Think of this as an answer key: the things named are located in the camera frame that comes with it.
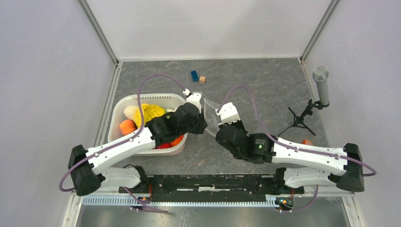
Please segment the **clear polka dot zip bag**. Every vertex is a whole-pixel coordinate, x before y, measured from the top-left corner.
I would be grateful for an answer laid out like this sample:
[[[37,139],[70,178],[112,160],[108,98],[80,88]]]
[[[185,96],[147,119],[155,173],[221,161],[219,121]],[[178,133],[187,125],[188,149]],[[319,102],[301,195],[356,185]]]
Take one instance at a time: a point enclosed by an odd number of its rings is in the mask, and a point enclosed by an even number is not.
[[[216,110],[220,104],[204,98],[204,119],[207,123],[205,131],[215,137],[219,131],[219,125],[222,123],[221,118],[217,115]]]

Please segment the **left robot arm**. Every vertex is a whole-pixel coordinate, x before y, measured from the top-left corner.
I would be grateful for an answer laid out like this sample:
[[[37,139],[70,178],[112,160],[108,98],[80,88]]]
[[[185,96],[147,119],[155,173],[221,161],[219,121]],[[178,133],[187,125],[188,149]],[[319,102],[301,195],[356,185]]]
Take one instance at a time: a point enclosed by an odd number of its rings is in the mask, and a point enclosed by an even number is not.
[[[78,196],[89,195],[112,182],[110,167],[134,154],[154,150],[187,133],[199,135],[207,127],[204,111],[185,103],[175,112],[148,121],[143,128],[102,146],[85,149],[75,146],[70,154],[68,172]]]

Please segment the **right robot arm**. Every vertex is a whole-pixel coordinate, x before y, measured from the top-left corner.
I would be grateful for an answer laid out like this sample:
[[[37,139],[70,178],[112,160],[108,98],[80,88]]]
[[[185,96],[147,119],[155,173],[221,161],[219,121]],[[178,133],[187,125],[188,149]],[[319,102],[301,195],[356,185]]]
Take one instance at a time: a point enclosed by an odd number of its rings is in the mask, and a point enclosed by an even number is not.
[[[269,138],[264,133],[246,134],[233,125],[222,127],[216,141],[234,158],[254,164],[286,163],[298,169],[276,171],[277,184],[289,188],[307,185],[335,185],[348,192],[364,192],[363,167],[358,145],[347,143],[342,148],[325,148],[294,143],[282,138]]]

